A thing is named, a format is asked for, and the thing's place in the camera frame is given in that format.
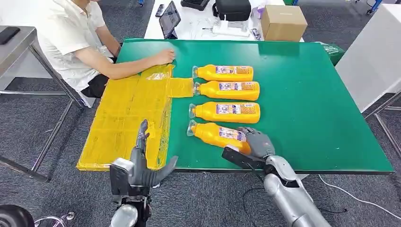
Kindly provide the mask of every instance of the man's hand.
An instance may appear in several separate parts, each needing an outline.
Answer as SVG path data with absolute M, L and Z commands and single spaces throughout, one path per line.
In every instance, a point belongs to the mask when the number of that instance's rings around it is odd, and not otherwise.
M 160 51 L 158 54 L 151 57 L 154 65 L 164 65 L 172 63 L 175 59 L 175 53 L 173 49 L 165 49 Z

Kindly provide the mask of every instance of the plastic bottle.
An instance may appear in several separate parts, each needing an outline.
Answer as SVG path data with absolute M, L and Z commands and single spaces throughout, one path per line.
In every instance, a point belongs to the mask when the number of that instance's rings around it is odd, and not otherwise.
M 213 122 L 257 123 L 261 108 L 257 103 L 215 103 L 189 105 L 189 117 L 200 117 Z
M 187 135 L 196 136 L 203 142 L 214 146 L 223 148 L 227 145 L 233 145 L 243 154 L 249 155 L 251 153 L 251 148 L 246 142 L 246 136 L 243 132 L 221 127 L 215 123 L 200 124 L 190 120 Z
M 253 68 L 251 66 L 206 65 L 192 67 L 193 78 L 217 81 L 252 81 Z
M 209 81 L 206 84 L 198 82 L 194 85 L 195 95 L 204 95 L 210 98 L 240 99 L 255 101 L 259 97 L 258 82 L 218 82 Z

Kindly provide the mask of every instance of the green table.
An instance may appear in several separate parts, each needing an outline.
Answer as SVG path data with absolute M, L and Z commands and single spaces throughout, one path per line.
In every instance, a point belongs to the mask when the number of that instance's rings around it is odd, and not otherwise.
M 393 171 L 383 150 L 347 89 L 317 43 L 125 40 L 118 62 L 134 61 L 173 48 L 174 77 L 191 77 L 192 66 L 250 65 L 261 85 L 259 129 L 271 138 L 276 154 L 297 173 L 389 174 Z M 221 157 L 222 148 L 188 137 L 188 106 L 206 96 L 175 98 L 172 104 L 167 160 L 178 155 L 182 171 L 239 170 Z M 195 118 L 196 122 L 205 121 Z M 237 128 L 245 124 L 217 124 Z

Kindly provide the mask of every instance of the yellow plastic wrap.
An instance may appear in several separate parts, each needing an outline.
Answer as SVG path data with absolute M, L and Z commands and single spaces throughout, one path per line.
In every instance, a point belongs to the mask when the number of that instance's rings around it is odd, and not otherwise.
M 192 78 L 169 78 L 167 93 L 171 98 L 183 98 L 193 96 Z
M 140 123 L 148 120 L 148 167 L 166 163 L 171 99 L 168 79 L 173 65 L 155 66 L 120 80 L 109 80 L 77 163 L 79 170 L 107 171 L 118 157 L 129 159 Z

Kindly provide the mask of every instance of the man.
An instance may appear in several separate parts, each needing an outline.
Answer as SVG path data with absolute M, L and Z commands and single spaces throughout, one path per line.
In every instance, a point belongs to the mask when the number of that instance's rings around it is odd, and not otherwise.
M 36 26 L 46 58 L 72 88 L 88 97 L 101 97 L 108 79 L 129 77 L 174 60 L 174 51 L 168 49 L 114 64 L 120 44 L 105 25 L 97 1 L 46 0 Z

